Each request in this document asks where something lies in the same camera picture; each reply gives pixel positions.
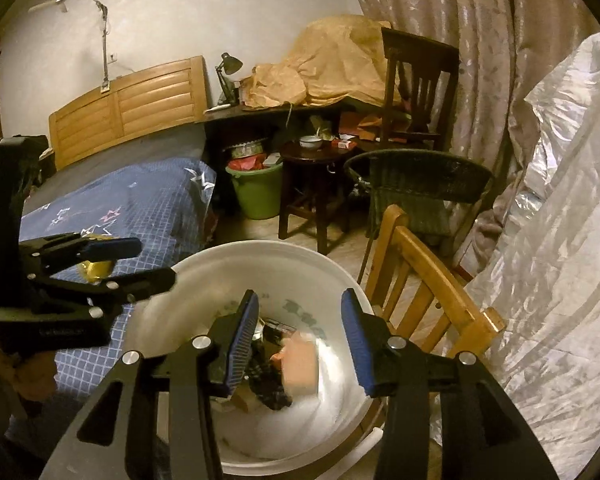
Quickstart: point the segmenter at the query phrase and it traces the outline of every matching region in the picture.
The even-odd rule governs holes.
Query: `chair backrest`
[[[459,50],[446,43],[382,28],[384,56],[387,58],[386,87],[384,91],[384,112],[382,114],[381,141],[388,142],[392,134],[392,106],[394,102],[395,70],[398,62],[411,65],[411,126],[408,133],[402,136],[407,139],[434,139],[436,150],[442,150],[449,131],[449,121],[453,100],[458,86],[458,69],[460,65]],[[436,88],[440,73],[447,72],[449,79],[440,108],[436,131],[429,134],[429,123],[436,97]]]
[[[361,176],[362,162],[369,161],[368,176]],[[433,150],[376,150],[350,158],[345,171],[371,191],[389,191],[475,203],[486,190],[491,171],[450,153]]]
[[[420,342],[420,348],[431,352],[449,327],[453,326],[459,336],[448,356],[453,357],[461,351],[483,354],[493,339],[504,330],[504,321],[491,307],[480,312],[444,264],[407,229],[407,223],[406,213],[397,205],[389,206],[382,217],[365,289],[376,314],[387,321],[392,332],[408,339],[430,306],[436,304],[440,309],[440,317]],[[402,319],[394,326],[389,320],[411,271],[422,281]]]

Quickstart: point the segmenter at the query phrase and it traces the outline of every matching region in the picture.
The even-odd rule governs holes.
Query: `white wall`
[[[100,15],[91,0],[68,0],[69,12],[44,0],[18,0],[0,38],[0,114],[5,137],[48,134],[48,116],[100,85]],[[222,52],[244,62],[278,62],[304,26],[324,16],[359,12],[351,0],[101,0],[109,7],[110,78],[202,54],[214,101],[213,71]]]

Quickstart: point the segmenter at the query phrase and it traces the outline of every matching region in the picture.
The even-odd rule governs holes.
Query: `plastic bucket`
[[[232,176],[238,202],[248,218],[264,220],[280,212],[282,164],[253,171],[225,169]]]
[[[358,385],[340,317],[340,298],[352,287],[362,308],[371,306],[355,280],[315,251],[273,240],[225,244],[186,258],[173,267],[173,289],[136,305],[125,349],[155,356],[174,351],[234,310],[253,289],[260,313],[302,330],[318,341],[317,398],[295,400],[273,412],[213,413],[222,469],[241,476],[273,475],[305,466],[338,447],[370,406]],[[158,434],[166,432],[166,406],[158,409]]]

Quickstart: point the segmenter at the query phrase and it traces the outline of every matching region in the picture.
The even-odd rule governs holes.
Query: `blue checkered blanket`
[[[20,239],[66,232],[137,237],[142,253],[120,260],[114,275],[172,266],[203,249],[215,179],[213,170],[194,158],[127,166],[24,216]],[[80,280],[75,268],[58,277]],[[132,310],[125,305],[108,346],[58,352],[57,393],[44,403],[40,416],[12,421],[11,440],[49,456],[86,397],[122,354]]]

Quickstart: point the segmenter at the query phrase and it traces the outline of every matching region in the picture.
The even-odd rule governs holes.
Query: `floor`
[[[361,212],[354,212],[350,220],[350,231],[343,234],[336,224],[328,228],[328,239],[330,241],[330,252],[327,256],[343,267],[351,276],[357,278],[360,264],[365,253],[368,238],[365,237],[366,216]],[[289,237],[287,242],[315,250],[317,239],[315,227],[304,219],[289,217]],[[215,243],[224,244],[238,240],[278,240],[278,217],[267,220],[250,220],[241,216],[221,218],[216,228]],[[369,261],[362,281],[364,288],[366,278],[371,268]],[[418,280],[409,280],[404,294],[400,298],[395,309],[394,316],[402,317],[413,294],[418,286]],[[425,320],[427,326],[434,323],[431,319]],[[429,474],[428,480],[440,478],[441,451],[435,443],[430,445]],[[344,473],[340,480],[371,480],[374,476],[376,463],[378,461],[379,446],[376,446],[364,456],[352,469]],[[325,457],[320,463],[312,464],[302,470],[290,472],[289,474],[266,477],[270,480],[314,480],[326,468],[330,467],[339,457]]]

